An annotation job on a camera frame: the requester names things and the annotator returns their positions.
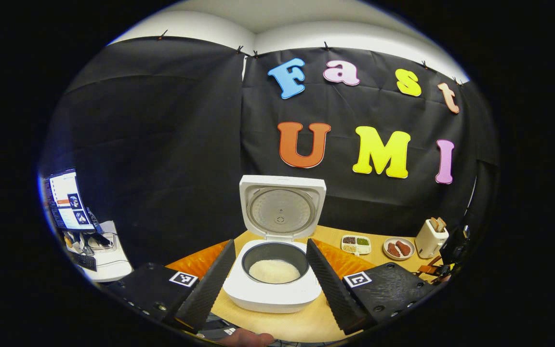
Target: white toaster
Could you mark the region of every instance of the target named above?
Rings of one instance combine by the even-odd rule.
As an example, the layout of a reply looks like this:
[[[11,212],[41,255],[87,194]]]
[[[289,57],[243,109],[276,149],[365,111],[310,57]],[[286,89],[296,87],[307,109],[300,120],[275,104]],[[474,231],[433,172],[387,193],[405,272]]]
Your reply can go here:
[[[414,239],[419,257],[423,259],[434,257],[448,238],[447,228],[444,228],[440,233],[436,233],[430,220],[427,219],[416,239]]]

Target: yellow letter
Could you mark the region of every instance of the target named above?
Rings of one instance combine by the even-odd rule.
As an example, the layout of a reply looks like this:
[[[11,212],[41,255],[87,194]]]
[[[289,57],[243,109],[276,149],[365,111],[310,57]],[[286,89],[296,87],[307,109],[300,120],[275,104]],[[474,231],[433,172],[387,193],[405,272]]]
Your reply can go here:
[[[359,161],[353,165],[353,171],[360,174],[369,174],[372,172],[370,166],[370,156],[376,167],[376,173],[381,174],[387,166],[389,160],[391,165],[387,169],[387,176],[396,178],[407,178],[406,170],[406,151],[410,135],[405,132],[394,132],[387,142],[383,145],[381,137],[376,129],[372,127],[357,127],[355,132],[361,137],[361,145],[359,146]]]
[[[397,88],[399,88],[400,92],[412,96],[421,95],[421,87],[417,83],[419,79],[414,72],[398,68],[395,70],[395,77],[398,79]]]

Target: pink letter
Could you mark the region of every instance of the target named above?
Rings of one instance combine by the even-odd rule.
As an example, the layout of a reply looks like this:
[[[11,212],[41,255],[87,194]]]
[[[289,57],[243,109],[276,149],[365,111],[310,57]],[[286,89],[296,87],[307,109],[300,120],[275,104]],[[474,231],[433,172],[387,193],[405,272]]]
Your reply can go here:
[[[453,102],[453,98],[455,97],[455,93],[449,89],[446,83],[441,83],[438,85],[438,88],[442,90],[442,94],[445,96],[445,103],[447,103],[447,107],[449,110],[454,114],[458,114],[460,112],[460,107],[455,105]]]
[[[322,76],[327,81],[332,82],[344,82],[349,86],[356,86],[359,84],[359,79],[357,79],[357,67],[353,64],[345,61],[330,61],[327,62],[327,66],[331,67],[322,73]]]
[[[436,145],[440,148],[440,169],[436,175],[436,182],[449,185],[453,182],[451,177],[451,152],[455,145],[449,140],[438,140]]]

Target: wooden table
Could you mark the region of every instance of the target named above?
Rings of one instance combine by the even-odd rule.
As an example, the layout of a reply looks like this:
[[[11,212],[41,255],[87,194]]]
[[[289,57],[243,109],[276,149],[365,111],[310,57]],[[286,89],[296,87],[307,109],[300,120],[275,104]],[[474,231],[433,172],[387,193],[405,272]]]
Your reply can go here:
[[[339,247],[343,235],[361,235],[370,238],[372,252],[370,254],[361,255],[363,259],[376,265],[394,261],[383,252],[384,241],[391,236],[370,235],[318,226],[310,237]],[[245,231],[235,239],[235,250],[237,255],[245,243],[251,240],[261,239],[261,237],[249,231]],[[408,239],[414,244],[413,237],[405,237],[404,239]],[[306,237],[304,239],[296,239],[295,241],[307,243],[307,240],[308,238]],[[430,261],[431,259],[421,259],[418,253],[415,252],[409,259],[394,262],[399,263],[399,265],[403,266],[406,270],[416,272],[419,270],[419,266],[427,265]],[[422,274],[421,279],[431,281],[435,279],[435,277]],[[333,318],[324,293],[321,293],[315,301],[299,312],[275,314],[242,309],[235,305],[222,289],[220,290],[220,294],[218,294],[218,298],[216,298],[211,312],[244,329],[257,334],[269,333],[272,334],[274,338],[285,341],[327,342],[346,338],[346,335],[339,329]]]

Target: meat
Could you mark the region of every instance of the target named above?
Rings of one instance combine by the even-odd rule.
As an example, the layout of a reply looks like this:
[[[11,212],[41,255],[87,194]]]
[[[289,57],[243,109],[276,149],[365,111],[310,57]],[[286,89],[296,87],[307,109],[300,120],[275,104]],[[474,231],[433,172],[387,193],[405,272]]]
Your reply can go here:
[[[387,247],[387,251],[389,252],[389,254],[395,257],[401,257],[401,254],[399,254],[399,251],[397,250],[397,248],[395,248],[395,244],[393,242],[389,243],[389,246]]]
[[[404,242],[397,240],[397,242],[395,242],[396,246],[398,246],[399,250],[401,251],[401,254],[404,255],[404,257],[408,254],[410,254],[410,247],[408,247],[407,245],[404,244]]]

